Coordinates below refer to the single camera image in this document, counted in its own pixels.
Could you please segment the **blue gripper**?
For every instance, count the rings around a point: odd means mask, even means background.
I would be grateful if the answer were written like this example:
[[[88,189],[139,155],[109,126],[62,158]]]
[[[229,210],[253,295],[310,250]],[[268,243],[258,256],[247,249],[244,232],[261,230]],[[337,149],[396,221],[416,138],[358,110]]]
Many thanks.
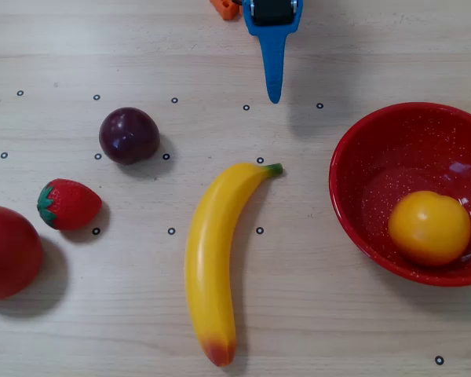
[[[298,29],[301,0],[244,0],[243,18],[248,32],[258,37],[265,70],[268,97],[278,104],[283,85],[287,36]]]

